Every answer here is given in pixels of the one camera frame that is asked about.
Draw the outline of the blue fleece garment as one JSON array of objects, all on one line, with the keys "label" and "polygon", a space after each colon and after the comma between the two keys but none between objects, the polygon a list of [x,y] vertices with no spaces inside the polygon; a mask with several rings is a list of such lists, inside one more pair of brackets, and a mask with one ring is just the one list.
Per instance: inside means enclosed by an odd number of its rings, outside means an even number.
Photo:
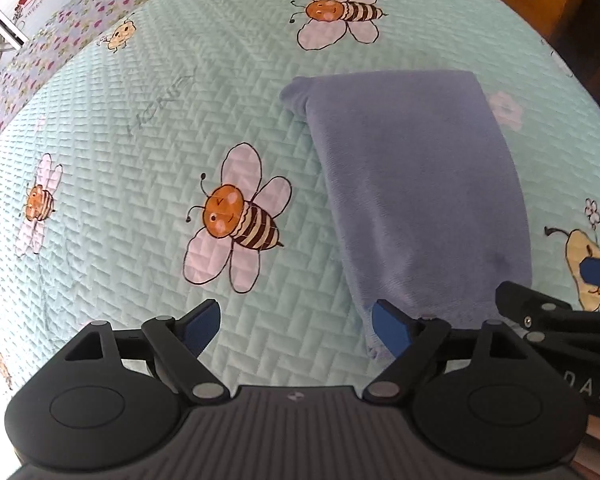
[{"label": "blue fleece garment", "polygon": [[309,126],[364,322],[385,299],[477,328],[498,316],[499,284],[531,283],[524,196],[474,74],[298,77],[280,98]]}]

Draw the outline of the mint green quilted bee bedspread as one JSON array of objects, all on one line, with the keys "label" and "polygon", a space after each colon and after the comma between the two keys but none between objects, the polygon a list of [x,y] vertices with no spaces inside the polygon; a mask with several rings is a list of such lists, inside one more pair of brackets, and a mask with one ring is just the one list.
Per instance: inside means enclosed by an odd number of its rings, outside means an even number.
[{"label": "mint green quilted bee bedspread", "polygon": [[[344,278],[321,164],[283,109],[295,76],[469,70],[515,161],[533,284],[577,298],[548,226],[600,244],[600,109],[498,0],[149,0],[42,85],[0,134],[0,395],[76,332],[213,297],[202,359],[230,387],[352,385],[378,370]],[[200,174],[239,142],[292,185],[252,292],[182,272]]]}]

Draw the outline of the floral heart-pattern bed sheet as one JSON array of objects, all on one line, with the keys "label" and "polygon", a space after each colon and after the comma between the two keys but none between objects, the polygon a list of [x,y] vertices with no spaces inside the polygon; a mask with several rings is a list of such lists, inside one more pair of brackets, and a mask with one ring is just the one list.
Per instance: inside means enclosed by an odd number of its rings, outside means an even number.
[{"label": "floral heart-pattern bed sheet", "polygon": [[53,74],[149,0],[71,0],[0,70],[0,134]]}]

